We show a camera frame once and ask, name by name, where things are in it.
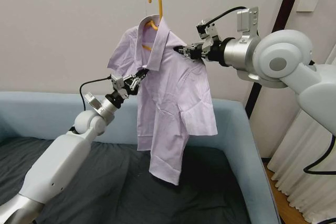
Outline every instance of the robotic arm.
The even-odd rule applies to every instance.
[[[0,206],[0,224],[28,224],[72,180],[91,150],[92,141],[104,133],[114,119],[114,112],[129,95],[138,92],[148,70],[122,78],[111,75],[114,92],[99,101],[91,93],[85,95],[94,110],[83,111],[73,127],[56,138],[27,172],[19,193]]]
[[[174,50],[192,60],[204,58],[224,67],[232,66],[243,80],[270,88],[290,87],[300,107],[336,134],[336,66],[309,65],[312,43],[306,35],[281,30],[260,39],[258,8],[253,7],[237,12],[237,30],[242,36],[221,40],[213,23],[216,19],[197,25],[203,42]]]

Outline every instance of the lavender shirt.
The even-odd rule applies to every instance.
[[[185,43],[164,18],[158,31],[145,27],[150,20],[158,24],[159,16],[146,17],[125,32],[108,68],[122,76],[149,69],[138,93],[138,150],[151,151],[151,174],[178,185],[189,135],[216,135],[215,115],[203,61],[193,62],[173,50]]]

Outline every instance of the dark metal frame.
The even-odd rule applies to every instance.
[[[282,0],[281,7],[274,23],[272,33],[275,31],[283,30],[286,26],[287,20],[289,18],[290,12],[293,8],[295,0]],[[254,83],[248,97],[245,110],[248,118],[251,117],[254,106],[256,105],[257,99],[261,91],[261,85]]]

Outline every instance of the yellow hanger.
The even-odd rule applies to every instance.
[[[158,0],[159,1],[159,16],[160,16],[160,21],[161,21],[161,19],[162,19],[162,16],[163,16],[163,12],[162,12],[162,0]],[[158,30],[158,27],[155,25],[155,23],[154,23],[154,21],[149,21],[147,24],[146,24],[146,26],[152,26],[152,28],[154,29],[154,30]],[[143,48],[145,48],[145,49],[147,49],[147,50],[149,50],[149,51],[151,51],[152,50],[152,48],[150,48],[150,47],[148,47],[148,46],[145,46],[145,45],[142,45],[142,47]]]

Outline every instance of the white wall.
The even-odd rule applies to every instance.
[[[336,44],[336,2],[319,0],[312,13],[297,13],[296,0],[286,29],[305,33],[313,43],[313,61],[324,63]],[[251,128],[262,157],[271,156],[280,144],[299,110],[293,91],[262,88],[253,114]]]
[[[195,25],[238,5],[259,6],[261,35],[268,34],[281,0],[163,0],[170,28],[198,41]],[[0,0],[0,90],[77,93],[82,82],[109,74],[107,62],[122,33],[149,14],[147,0]],[[234,14],[218,21],[223,38],[238,36]],[[207,64],[215,98],[246,101],[251,84],[235,70]],[[108,82],[87,87],[110,91]]]

